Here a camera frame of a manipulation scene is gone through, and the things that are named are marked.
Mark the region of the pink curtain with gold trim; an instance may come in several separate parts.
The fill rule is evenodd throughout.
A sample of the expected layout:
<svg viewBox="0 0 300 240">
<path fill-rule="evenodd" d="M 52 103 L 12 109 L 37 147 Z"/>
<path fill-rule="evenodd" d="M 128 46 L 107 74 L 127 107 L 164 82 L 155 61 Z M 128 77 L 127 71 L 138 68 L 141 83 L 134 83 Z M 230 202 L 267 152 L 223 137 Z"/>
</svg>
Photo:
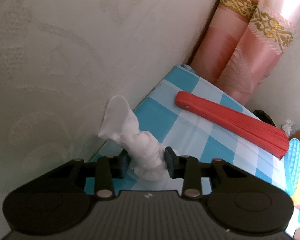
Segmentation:
<svg viewBox="0 0 300 240">
<path fill-rule="evenodd" d="M 191 62 L 241 104 L 273 71 L 300 26 L 300 0 L 219 0 Z"/>
</svg>

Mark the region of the blue white checkered tablecloth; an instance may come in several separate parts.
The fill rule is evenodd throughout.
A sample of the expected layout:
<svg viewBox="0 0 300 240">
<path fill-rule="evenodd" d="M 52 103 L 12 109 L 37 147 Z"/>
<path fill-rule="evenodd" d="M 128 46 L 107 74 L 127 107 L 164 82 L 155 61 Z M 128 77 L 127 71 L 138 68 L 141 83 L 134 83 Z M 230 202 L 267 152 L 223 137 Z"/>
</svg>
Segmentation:
<svg viewBox="0 0 300 240">
<path fill-rule="evenodd" d="M 221 158 L 288 193 L 284 157 L 278 159 L 239 135 L 176 106 L 174 100 L 180 91 L 250 114 L 237 101 L 197 76 L 189 66 L 176 66 L 132 110 L 139 129 L 151 132 L 158 142 L 170 146 L 178 155 L 190 155 L 203 163 Z M 96 158 L 118 155 L 121 151 L 122 148 L 109 139 Z"/>
</svg>

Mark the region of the rainbow round pop-it toy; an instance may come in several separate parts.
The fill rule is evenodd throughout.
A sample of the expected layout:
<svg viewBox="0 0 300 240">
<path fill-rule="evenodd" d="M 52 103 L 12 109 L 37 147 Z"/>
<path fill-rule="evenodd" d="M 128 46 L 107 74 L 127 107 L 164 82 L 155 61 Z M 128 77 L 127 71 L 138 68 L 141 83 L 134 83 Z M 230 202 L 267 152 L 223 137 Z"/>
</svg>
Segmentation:
<svg viewBox="0 0 300 240">
<path fill-rule="evenodd" d="M 288 194 L 294 206 L 300 210 L 300 140 L 293 138 L 289 141 L 284 166 Z"/>
</svg>

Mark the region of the red folded hand fan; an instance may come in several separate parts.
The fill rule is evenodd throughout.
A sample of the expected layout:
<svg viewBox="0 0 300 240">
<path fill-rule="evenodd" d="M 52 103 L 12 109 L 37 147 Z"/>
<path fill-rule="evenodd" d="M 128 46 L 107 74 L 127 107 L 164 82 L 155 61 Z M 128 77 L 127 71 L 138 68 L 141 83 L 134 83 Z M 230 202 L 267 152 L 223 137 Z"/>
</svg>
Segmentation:
<svg viewBox="0 0 300 240">
<path fill-rule="evenodd" d="M 175 104 L 183 110 L 207 119 L 282 159 L 289 149 L 289 140 L 282 129 L 215 102 L 180 91 Z"/>
</svg>

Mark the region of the black object behind table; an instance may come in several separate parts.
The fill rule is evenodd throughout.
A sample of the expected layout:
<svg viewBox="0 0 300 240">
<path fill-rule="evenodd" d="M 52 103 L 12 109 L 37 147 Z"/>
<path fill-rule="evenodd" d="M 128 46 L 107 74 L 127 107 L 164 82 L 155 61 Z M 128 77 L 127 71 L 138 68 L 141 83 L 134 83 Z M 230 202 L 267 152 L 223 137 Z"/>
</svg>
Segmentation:
<svg viewBox="0 0 300 240">
<path fill-rule="evenodd" d="M 255 110 L 253 111 L 253 115 L 258 117 L 262 122 L 270 124 L 271 126 L 276 126 L 272 120 L 272 118 L 263 110 Z"/>
</svg>

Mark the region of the white wall charger plug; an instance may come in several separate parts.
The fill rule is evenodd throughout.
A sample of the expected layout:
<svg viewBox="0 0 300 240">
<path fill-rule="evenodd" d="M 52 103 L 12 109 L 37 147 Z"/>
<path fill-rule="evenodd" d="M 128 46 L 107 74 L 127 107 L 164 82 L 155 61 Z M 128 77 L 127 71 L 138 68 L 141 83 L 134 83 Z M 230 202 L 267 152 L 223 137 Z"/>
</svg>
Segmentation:
<svg viewBox="0 0 300 240">
<path fill-rule="evenodd" d="M 292 122 L 292 120 L 287 119 L 286 122 L 281 126 L 287 137 L 290 137 L 293 125 L 294 123 Z"/>
</svg>

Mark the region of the white knotted sock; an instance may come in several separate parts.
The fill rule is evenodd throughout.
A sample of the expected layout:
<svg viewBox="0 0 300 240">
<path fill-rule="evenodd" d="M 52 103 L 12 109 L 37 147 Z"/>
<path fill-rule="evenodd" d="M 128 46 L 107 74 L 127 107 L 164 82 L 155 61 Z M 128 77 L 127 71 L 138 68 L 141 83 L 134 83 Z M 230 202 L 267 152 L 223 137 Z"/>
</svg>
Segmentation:
<svg viewBox="0 0 300 240">
<path fill-rule="evenodd" d="M 166 175 L 165 146 L 151 132 L 139 129 L 139 121 L 123 96 L 116 95 L 108 101 L 98 137 L 111 139 L 126 150 L 130 168 L 138 177 L 159 181 Z"/>
</svg>

